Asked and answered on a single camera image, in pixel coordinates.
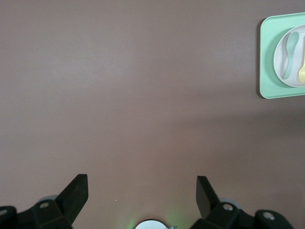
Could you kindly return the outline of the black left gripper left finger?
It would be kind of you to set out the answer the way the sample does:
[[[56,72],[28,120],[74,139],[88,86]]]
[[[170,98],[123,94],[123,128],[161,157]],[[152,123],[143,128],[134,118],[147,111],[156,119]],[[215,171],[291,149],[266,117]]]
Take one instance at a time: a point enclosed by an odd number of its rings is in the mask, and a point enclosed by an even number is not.
[[[23,212],[1,206],[2,229],[71,229],[88,200],[88,176],[78,174],[54,199],[43,199]]]

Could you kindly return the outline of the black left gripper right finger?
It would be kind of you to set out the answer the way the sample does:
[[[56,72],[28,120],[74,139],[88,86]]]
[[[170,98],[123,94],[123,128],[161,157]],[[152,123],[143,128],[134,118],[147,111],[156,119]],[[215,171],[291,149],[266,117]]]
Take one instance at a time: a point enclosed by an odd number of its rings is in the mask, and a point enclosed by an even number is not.
[[[221,201],[205,176],[196,181],[196,203],[201,218],[197,229],[291,229],[289,221],[278,212],[258,210],[254,216],[245,213],[235,204]]]

